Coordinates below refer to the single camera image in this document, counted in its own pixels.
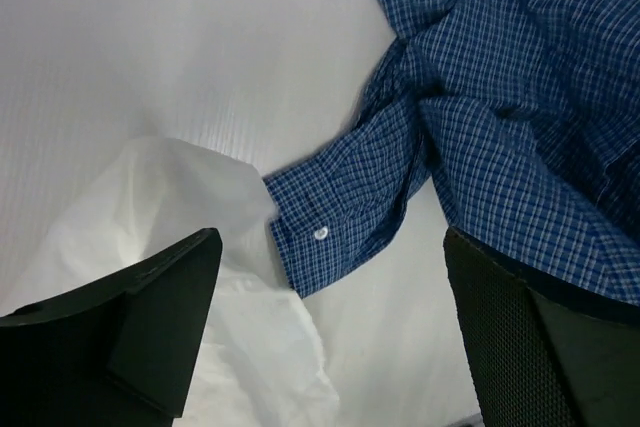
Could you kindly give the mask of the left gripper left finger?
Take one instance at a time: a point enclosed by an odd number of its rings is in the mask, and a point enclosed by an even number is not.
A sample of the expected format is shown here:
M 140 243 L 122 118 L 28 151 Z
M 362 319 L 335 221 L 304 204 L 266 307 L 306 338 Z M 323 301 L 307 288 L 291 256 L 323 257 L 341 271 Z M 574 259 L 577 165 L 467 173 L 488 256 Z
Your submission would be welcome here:
M 222 254 L 215 229 L 1 319 L 4 426 L 170 426 Z

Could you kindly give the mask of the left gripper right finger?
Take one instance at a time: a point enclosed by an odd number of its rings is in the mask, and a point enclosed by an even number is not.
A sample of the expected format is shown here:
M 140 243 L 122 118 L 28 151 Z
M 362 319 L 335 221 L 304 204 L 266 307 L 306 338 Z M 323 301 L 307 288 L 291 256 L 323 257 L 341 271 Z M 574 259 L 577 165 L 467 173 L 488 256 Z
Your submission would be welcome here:
M 443 247 L 484 425 L 638 425 L 638 307 L 454 228 Z

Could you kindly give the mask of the white shirt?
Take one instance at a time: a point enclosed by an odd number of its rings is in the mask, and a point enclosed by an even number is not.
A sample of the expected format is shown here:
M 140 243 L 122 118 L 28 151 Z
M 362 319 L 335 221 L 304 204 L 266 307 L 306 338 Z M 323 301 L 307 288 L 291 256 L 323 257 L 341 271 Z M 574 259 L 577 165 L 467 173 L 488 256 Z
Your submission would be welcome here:
M 335 425 L 300 297 L 229 260 L 274 213 L 249 164 L 129 142 L 2 297 L 2 424 Z

